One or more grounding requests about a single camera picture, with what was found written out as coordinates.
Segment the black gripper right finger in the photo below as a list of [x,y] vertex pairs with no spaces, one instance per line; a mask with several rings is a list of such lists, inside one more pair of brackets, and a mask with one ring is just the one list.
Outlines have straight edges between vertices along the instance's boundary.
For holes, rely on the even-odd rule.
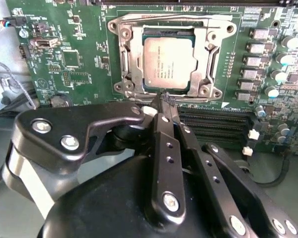
[[180,122],[175,99],[163,96],[165,114],[177,126],[180,144],[197,165],[203,197],[218,238],[298,238],[298,226],[218,145],[200,146]]

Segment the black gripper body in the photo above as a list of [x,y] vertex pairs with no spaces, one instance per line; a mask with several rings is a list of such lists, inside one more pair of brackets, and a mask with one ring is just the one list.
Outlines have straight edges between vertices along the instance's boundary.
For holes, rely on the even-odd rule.
[[195,174],[183,173],[186,218],[167,232],[147,220],[153,161],[128,158],[67,192],[50,210],[40,238],[224,238]]

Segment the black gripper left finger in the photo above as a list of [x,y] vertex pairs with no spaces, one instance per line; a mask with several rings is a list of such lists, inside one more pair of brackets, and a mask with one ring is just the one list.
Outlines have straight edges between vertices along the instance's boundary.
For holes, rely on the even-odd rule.
[[77,172],[98,152],[109,131],[144,129],[153,141],[154,182],[149,208],[161,223],[186,216],[180,143],[185,125],[174,99],[159,94],[143,109],[132,102],[45,108],[19,114],[3,170],[6,185],[32,200],[44,219],[78,186]]

